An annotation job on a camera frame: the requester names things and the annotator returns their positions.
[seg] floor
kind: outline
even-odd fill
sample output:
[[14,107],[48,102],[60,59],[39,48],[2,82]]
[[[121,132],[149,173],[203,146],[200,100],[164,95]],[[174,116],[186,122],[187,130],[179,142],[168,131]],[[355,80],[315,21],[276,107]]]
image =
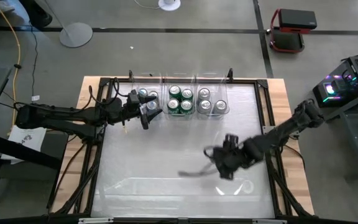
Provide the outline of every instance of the floor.
[[[8,17],[12,25],[27,26],[29,18],[22,6],[16,0],[8,1],[16,7]],[[94,28],[123,29],[95,32],[89,43],[77,49],[62,46],[58,32],[35,32],[39,56],[34,92],[40,95],[40,103],[75,106],[86,75],[127,75],[129,69],[226,73],[232,67],[235,77],[284,78],[290,105],[295,108],[311,96],[311,89],[340,59],[358,54],[356,0],[181,0],[181,8],[174,12],[145,9],[130,0],[48,2],[63,25],[84,22]],[[155,6],[157,0],[139,2]],[[258,30],[269,28],[278,7],[316,13],[318,28],[314,34],[304,35],[306,49],[300,54],[261,48],[266,39]],[[6,26],[2,18],[0,26]],[[49,26],[61,24],[54,19]],[[131,32],[127,28],[143,29]],[[163,28],[177,30],[158,30]],[[17,78],[17,98],[30,101],[35,41],[31,32],[18,32],[18,36],[23,69]],[[16,60],[12,34],[0,31],[0,66],[12,67]],[[12,79],[5,91],[12,93]],[[11,103],[6,95],[0,101]],[[11,113],[0,106],[0,136],[9,130]],[[347,142],[339,140],[341,136],[340,124],[324,124],[302,133],[300,148],[315,213],[358,221],[358,182],[343,178],[355,172],[358,163]]]

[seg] plastic container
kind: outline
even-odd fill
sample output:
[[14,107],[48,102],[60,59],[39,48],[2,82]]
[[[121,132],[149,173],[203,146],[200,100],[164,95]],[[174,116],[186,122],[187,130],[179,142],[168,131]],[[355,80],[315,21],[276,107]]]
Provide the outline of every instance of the plastic container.
[[141,89],[147,91],[147,95],[151,92],[158,94],[157,108],[162,107],[162,76],[160,72],[134,72],[132,73],[132,89],[139,93]]
[[[200,93],[202,89],[209,90],[211,103],[210,110],[204,110],[200,103],[203,98]],[[221,119],[230,111],[229,100],[227,98],[226,76],[217,72],[205,72],[196,76],[196,109],[198,119]]]
[[[162,85],[162,101],[163,101],[163,112],[166,115],[167,119],[175,119],[175,120],[190,120],[193,117],[193,114],[196,111],[195,107],[195,98],[196,98],[196,89],[195,89],[195,76],[193,73],[181,73],[181,72],[174,72],[171,74],[165,74],[163,77],[163,85]],[[193,104],[192,109],[188,112],[188,114],[177,113],[172,114],[168,109],[168,102],[172,98],[169,94],[169,89],[172,86],[179,86],[181,92],[183,90],[189,89],[193,92],[193,99],[190,100]],[[182,98],[179,96],[178,98],[179,104],[183,101]]]

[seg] wooden board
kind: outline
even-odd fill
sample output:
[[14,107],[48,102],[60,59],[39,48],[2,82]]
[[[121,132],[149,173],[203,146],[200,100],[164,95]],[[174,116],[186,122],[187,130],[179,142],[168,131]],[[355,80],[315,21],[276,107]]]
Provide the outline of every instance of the wooden board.
[[[82,108],[88,102],[89,99],[89,91],[88,86],[92,86],[94,95],[97,93],[99,80],[101,77],[84,77],[80,96],[78,98],[77,108]],[[267,79],[269,86],[270,99],[272,102],[273,115],[275,119],[275,123],[280,124],[291,117],[291,109],[290,104],[288,102],[287,91],[285,89],[285,83],[283,79]],[[262,106],[265,108],[265,100],[264,95],[261,94],[262,97]],[[267,112],[264,113],[265,120],[267,119]],[[290,147],[294,148],[298,152],[299,146],[297,141],[290,139],[287,143]],[[72,142],[67,145],[65,157],[63,159],[63,165],[60,173],[62,174],[65,169],[68,161],[74,155],[74,153],[81,147],[81,141],[76,138]],[[82,163],[84,161],[85,149],[79,153],[79,155],[75,158],[73,163],[71,164],[65,178],[58,189],[58,193],[56,199],[53,203],[53,207],[51,212],[54,212],[62,207],[62,205],[66,202],[66,200],[71,196],[71,194],[76,189],[82,169]],[[288,188],[291,190],[292,194],[296,197],[296,199],[302,204],[303,208],[309,212],[313,212],[313,206],[311,204],[310,193],[308,188],[308,183],[306,180],[305,171],[303,169],[302,160],[299,158],[291,150],[284,148],[283,154],[283,165],[285,171],[285,177],[287,178]],[[83,195],[83,203],[81,204],[81,211],[85,209],[86,199],[88,198],[89,188],[85,189],[85,193]],[[278,199],[280,203],[280,209],[284,213],[284,204],[283,197],[280,189],[278,188]]]

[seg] round base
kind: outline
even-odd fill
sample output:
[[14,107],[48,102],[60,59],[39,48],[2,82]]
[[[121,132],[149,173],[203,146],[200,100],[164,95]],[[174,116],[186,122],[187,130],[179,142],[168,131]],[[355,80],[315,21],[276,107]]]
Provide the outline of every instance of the round base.
[[164,0],[158,0],[158,6],[164,11],[175,11],[180,7],[180,0],[176,0],[173,4],[166,4]]
[[60,42],[66,47],[81,47],[91,40],[92,35],[93,31],[89,25],[76,22],[60,32]]

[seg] white cable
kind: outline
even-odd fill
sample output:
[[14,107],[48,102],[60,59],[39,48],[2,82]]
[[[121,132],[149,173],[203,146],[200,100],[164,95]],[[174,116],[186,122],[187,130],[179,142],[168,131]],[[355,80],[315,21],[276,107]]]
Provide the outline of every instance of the white cable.
[[139,2],[137,2],[136,0],[134,0],[136,2],[136,4],[138,4],[140,7],[143,7],[143,8],[146,8],[146,9],[159,9],[161,8],[162,6],[159,6],[159,7],[147,7],[147,6],[142,6],[141,4],[139,4]]

